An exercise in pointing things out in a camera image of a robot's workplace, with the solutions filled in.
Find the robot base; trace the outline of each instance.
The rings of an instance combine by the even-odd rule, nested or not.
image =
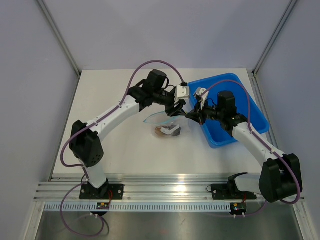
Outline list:
[[[211,193],[213,200],[256,200],[257,196],[249,191],[231,192],[228,185],[225,184],[211,184]]]

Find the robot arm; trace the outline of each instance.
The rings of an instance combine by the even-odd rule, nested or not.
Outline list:
[[[101,159],[104,156],[101,142],[113,129],[153,103],[165,106],[165,112],[170,117],[186,115],[183,111],[183,106],[186,104],[184,99],[189,97],[189,87],[187,87],[187,84],[182,83],[168,92],[163,88],[166,78],[167,75],[162,71],[153,70],[149,73],[147,79],[143,79],[136,86],[129,89],[123,104],[109,117],[99,121],[99,123],[97,122],[112,111],[115,106],[87,123],[82,123],[78,120],[73,124],[71,136],[86,126],[96,123],[95,126],[72,140],[69,145],[75,157],[84,166],[91,190],[97,190],[95,195],[104,195],[108,189],[108,179],[101,163]]]
[[[237,113],[236,100],[232,92],[221,91],[218,93],[217,105],[209,106],[207,95],[202,95],[205,88],[198,88],[195,97],[198,100],[194,110],[186,117],[203,125],[206,120],[219,121],[231,137],[242,143],[255,157],[262,167],[261,174],[239,173],[229,177],[226,189],[222,195],[235,197],[238,193],[250,192],[263,195],[270,203],[297,194],[297,186],[288,172],[288,169],[276,156],[280,156],[291,168],[296,176],[300,191],[302,191],[302,178],[300,162],[296,155],[286,155],[263,137],[250,124],[247,118]]]

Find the black motor joint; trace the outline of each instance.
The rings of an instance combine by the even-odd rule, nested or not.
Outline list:
[[[186,101],[179,100],[175,103],[176,88],[174,87],[170,92],[163,88],[166,79],[167,75],[164,72],[154,69],[146,79],[141,80],[136,86],[129,89],[128,95],[139,103],[140,112],[156,103],[165,106],[165,113],[169,117],[186,115],[183,110]]]

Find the small object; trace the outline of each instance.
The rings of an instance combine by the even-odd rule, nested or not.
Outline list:
[[[171,125],[171,126],[156,126],[154,129],[155,134],[158,136],[172,136],[176,137],[181,134],[181,127],[178,125]]]

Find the red wire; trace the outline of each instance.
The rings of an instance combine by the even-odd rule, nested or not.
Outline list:
[[[244,196],[243,196],[243,201],[241,202],[242,204],[247,200],[247,194],[244,193]]]

